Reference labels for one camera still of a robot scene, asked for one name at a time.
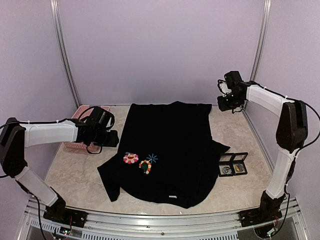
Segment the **black t-shirt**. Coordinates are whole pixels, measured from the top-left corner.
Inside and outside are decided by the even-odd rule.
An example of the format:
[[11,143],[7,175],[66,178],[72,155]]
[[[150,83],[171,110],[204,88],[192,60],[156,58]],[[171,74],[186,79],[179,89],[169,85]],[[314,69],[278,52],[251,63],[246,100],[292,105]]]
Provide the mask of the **black t-shirt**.
[[[185,209],[207,198],[219,174],[220,155],[227,145],[212,138],[210,104],[173,102],[132,104],[126,116],[117,153],[98,167],[110,201],[120,191],[139,200]],[[126,152],[138,161],[123,161]],[[158,161],[148,175],[139,163],[155,154]]]

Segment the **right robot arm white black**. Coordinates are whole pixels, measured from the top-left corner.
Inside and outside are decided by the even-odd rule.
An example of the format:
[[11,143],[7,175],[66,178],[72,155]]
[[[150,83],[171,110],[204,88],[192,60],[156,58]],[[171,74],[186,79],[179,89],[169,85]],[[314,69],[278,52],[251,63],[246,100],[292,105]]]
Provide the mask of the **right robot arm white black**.
[[278,154],[272,177],[260,198],[258,208],[239,213],[243,227],[257,225],[282,217],[280,207],[288,196],[287,184],[291,179],[299,150],[308,136],[306,105],[267,89],[254,81],[243,81],[238,71],[230,71],[217,81],[221,96],[218,108],[224,112],[242,107],[245,102],[255,103],[278,117],[275,133]]

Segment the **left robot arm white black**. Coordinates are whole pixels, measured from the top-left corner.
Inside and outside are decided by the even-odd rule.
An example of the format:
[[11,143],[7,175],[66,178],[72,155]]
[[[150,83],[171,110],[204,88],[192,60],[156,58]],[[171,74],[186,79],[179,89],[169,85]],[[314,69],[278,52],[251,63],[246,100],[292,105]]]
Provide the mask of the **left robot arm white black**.
[[28,194],[45,205],[46,219],[70,223],[76,219],[65,200],[28,166],[25,149],[53,143],[83,143],[86,147],[116,147],[119,137],[113,130],[115,116],[99,107],[82,118],[65,118],[51,122],[19,121],[8,118],[0,128],[0,165],[5,176],[14,179]]

